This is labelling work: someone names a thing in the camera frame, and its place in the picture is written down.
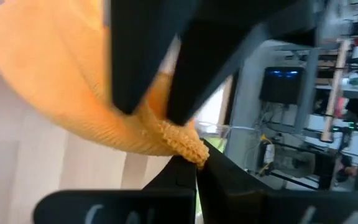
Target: yellow sweater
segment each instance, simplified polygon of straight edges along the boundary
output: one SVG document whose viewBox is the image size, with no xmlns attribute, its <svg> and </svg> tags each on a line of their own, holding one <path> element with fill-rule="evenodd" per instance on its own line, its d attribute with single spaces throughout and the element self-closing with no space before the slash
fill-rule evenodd
<svg viewBox="0 0 358 224">
<path fill-rule="evenodd" d="M 171 76 L 158 74 L 135 115 L 110 105 L 109 31 L 98 0 L 17 0 L 0 6 L 0 74 L 26 101 L 94 142 L 203 166 L 208 149 L 192 123 L 164 120 Z"/>
</svg>

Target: orange knit fabric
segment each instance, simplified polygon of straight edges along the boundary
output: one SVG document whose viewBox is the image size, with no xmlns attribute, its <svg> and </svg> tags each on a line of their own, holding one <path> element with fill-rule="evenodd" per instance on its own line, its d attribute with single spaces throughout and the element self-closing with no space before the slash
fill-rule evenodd
<svg viewBox="0 0 358 224">
<path fill-rule="evenodd" d="M 171 76 L 157 75 L 133 116 L 111 106 L 98 0 L 18 0 L 0 6 L 0 74 L 32 106 L 94 142 L 154 156 L 182 155 L 203 166 L 208 149 L 193 125 L 163 119 Z"/>
</svg>

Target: floor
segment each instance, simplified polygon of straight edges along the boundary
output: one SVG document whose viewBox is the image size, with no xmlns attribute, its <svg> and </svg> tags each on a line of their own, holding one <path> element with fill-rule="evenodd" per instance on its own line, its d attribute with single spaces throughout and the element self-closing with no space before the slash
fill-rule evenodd
<svg viewBox="0 0 358 224">
<path fill-rule="evenodd" d="M 126 154 L 68 133 L 0 77 L 0 224 L 32 223 L 34 205 L 59 189 L 139 189 L 168 160 Z"/>
</svg>

